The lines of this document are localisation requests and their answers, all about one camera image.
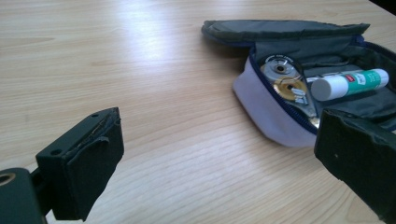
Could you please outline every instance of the black bracket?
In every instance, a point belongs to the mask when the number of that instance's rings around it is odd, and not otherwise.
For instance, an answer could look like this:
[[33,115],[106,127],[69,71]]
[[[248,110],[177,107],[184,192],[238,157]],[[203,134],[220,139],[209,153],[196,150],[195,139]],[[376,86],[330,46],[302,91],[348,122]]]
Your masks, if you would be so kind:
[[367,119],[325,109],[315,154],[378,217],[396,223],[396,135]]
[[36,155],[38,168],[0,171],[0,223],[85,220],[124,152],[120,111],[89,115]]

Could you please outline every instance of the screw hole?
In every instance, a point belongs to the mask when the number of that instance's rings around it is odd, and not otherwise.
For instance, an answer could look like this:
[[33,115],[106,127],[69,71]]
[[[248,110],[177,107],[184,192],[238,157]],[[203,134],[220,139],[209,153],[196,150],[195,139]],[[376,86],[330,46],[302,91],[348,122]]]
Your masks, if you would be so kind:
[[0,186],[6,185],[15,179],[14,173],[0,175]]
[[55,149],[55,150],[51,151],[50,155],[57,156],[57,155],[61,154],[61,152],[62,152],[61,149]]

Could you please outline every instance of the zipper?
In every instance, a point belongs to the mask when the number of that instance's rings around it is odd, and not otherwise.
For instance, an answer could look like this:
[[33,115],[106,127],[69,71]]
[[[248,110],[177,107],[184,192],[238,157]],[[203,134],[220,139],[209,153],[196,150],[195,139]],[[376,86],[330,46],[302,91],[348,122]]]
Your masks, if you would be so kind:
[[352,45],[355,45],[355,46],[357,45],[357,46],[364,47],[367,49],[372,49],[378,53],[385,55],[386,57],[388,57],[391,60],[396,62],[396,52],[395,51],[393,51],[391,49],[387,49],[385,47],[382,47],[376,43],[365,41],[364,37],[362,35],[355,36]]
[[255,50],[256,50],[256,47],[252,47],[250,49],[250,53],[249,53],[248,57],[250,60],[250,64],[253,67],[254,71],[256,72],[257,76],[259,77],[260,81],[262,82],[262,85],[264,85],[265,89],[268,90],[268,92],[271,94],[271,96],[276,100],[276,102],[282,107],[282,109],[292,119],[294,119],[297,123],[299,123],[307,131],[311,132],[312,134],[317,134],[318,128],[315,127],[311,122],[309,122],[309,120],[306,117],[303,117],[300,113],[298,113],[291,105],[288,105],[285,102],[285,100],[274,90],[271,83],[264,76],[260,75],[262,72],[253,57]]

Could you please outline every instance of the glue stick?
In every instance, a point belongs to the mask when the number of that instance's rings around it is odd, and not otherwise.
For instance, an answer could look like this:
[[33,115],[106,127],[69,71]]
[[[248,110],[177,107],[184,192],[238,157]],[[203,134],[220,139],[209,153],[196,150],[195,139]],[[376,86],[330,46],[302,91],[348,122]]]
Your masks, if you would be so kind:
[[376,68],[319,78],[312,83],[311,93],[318,101],[328,101],[346,95],[379,89],[386,86],[388,81],[388,73],[383,69]]

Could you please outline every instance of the wood grain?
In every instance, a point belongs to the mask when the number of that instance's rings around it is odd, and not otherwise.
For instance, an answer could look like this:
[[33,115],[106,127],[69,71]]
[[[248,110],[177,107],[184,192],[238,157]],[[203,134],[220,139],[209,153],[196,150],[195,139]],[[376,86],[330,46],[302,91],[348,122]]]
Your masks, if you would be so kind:
[[[265,138],[232,91],[248,52],[204,39],[207,20],[371,23],[366,0],[0,2],[0,169],[89,114],[120,108],[125,155],[86,223],[380,223],[313,148]],[[49,223],[81,223],[55,221]]]

